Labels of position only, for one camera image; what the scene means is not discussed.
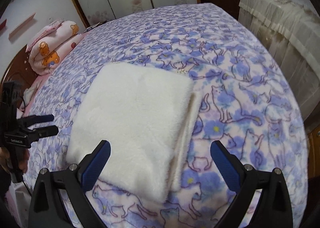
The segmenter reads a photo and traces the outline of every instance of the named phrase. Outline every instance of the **silver bolt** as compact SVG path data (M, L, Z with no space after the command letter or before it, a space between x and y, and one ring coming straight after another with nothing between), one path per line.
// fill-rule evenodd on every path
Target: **silver bolt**
M42 169L40 170L40 174L43 175L43 174L47 173L47 171L48 171L47 168L42 168Z
M245 168L247 171L253 170L253 167L252 167L250 164L245 164L245 165L244 165L244 168Z
M281 169L275 168L275 173L278 174L278 175L280 175L280 174L281 174Z
M77 164L71 164L71 165L69 166L69 169L70 169L71 171L74 171L74 170L77 169L77 167L78 167Z

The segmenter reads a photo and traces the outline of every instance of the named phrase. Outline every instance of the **orange bear print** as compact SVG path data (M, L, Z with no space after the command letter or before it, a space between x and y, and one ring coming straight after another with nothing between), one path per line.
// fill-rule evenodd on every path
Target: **orange bear print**
M70 28L72 29L72 35L76 35L76 33L79 31L79 26L76 24L70 25Z
M43 57L47 56L50 53L49 46L45 41L40 43L39 48L40 48L40 54Z
M42 60L42 65L50 67L54 64L59 63L59 61L60 57L58 56L58 53L56 51L53 51Z

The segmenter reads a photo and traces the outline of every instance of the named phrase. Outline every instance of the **cat print bedspread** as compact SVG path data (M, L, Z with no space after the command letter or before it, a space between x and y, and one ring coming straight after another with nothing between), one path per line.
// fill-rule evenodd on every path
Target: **cat print bedspread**
M213 4L162 7L92 30L35 97L30 114L54 114L60 132L32 144L25 175L30 186L41 168L67 167L74 117L107 63L185 74L203 95L181 190L157 204L98 180L87 197L108 227L214 227L235 196L210 157L214 140L257 170L282 169L294 227L299 226L307 198L307 145L298 105L261 43ZM74 226L80 227L67 195L62 196ZM257 191L241 227L249 223L259 196Z

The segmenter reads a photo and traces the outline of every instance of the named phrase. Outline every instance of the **folded white blanket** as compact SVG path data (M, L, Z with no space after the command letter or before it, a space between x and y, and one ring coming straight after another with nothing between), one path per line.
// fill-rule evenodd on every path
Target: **folded white blanket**
M100 179L157 202L177 191L201 95L193 81L162 69L104 66L72 126L69 163L79 163L101 140L111 156Z

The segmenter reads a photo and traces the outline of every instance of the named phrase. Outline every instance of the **human hand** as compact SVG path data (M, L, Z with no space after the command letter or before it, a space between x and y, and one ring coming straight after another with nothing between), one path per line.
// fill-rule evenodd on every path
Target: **human hand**
M27 149L23 151L23 160L19 162L19 169L22 170L23 173L26 173L28 170L28 159L30 157L30 153ZM9 173L7 161L6 159L10 158L10 153L5 147L0 147L0 165L2 168Z

